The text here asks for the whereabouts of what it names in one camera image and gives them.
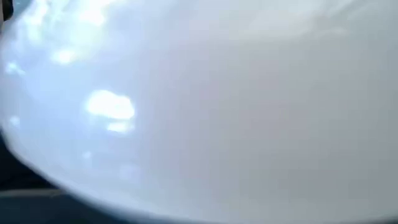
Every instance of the white curved object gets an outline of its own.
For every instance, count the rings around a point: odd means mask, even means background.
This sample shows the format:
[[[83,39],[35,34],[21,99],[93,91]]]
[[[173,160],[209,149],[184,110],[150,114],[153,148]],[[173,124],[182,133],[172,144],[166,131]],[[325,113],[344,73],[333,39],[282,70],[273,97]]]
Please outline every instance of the white curved object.
[[[100,205],[398,214],[397,1],[36,0],[2,40],[14,154]]]

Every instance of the glossy white plastic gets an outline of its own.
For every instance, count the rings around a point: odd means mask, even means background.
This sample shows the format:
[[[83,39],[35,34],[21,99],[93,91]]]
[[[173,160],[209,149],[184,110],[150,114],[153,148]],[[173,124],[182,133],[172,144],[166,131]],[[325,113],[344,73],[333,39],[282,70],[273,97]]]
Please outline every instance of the glossy white plastic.
[[[398,1],[36,0],[1,44],[1,127],[122,213],[398,214]]]

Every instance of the white surface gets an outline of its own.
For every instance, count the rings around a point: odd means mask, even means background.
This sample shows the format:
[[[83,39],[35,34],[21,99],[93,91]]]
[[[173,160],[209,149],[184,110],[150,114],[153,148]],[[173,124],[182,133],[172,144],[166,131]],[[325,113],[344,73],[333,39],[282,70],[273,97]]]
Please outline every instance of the white surface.
[[[25,163],[124,212],[398,214],[397,1],[37,0],[4,36]]]

